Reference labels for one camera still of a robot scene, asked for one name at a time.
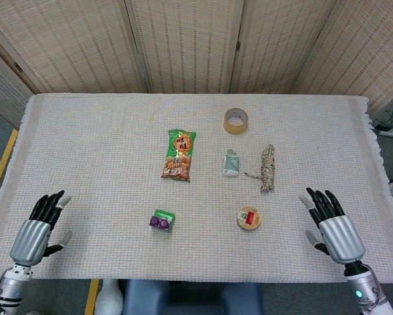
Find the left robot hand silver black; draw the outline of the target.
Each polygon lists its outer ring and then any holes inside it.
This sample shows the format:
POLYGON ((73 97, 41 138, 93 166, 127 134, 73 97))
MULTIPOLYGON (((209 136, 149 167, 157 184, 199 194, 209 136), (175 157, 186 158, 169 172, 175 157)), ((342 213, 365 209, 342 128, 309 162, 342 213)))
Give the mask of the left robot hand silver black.
POLYGON ((33 207, 28 220, 22 224, 10 251, 10 257, 19 266, 32 267, 67 246, 73 232, 68 231, 61 241, 49 245, 49 240, 62 210, 71 197, 61 190, 56 194, 42 196, 33 207))

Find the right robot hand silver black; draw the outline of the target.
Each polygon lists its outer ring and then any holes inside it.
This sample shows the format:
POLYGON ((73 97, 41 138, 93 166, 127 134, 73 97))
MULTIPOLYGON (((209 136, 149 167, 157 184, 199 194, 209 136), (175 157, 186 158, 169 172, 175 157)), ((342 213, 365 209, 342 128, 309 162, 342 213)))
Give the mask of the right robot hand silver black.
POLYGON ((299 199, 320 231, 329 256, 338 264, 361 260, 365 254, 364 244, 335 195, 309 187, 306 191, 309 196, 299 196, 299 199))

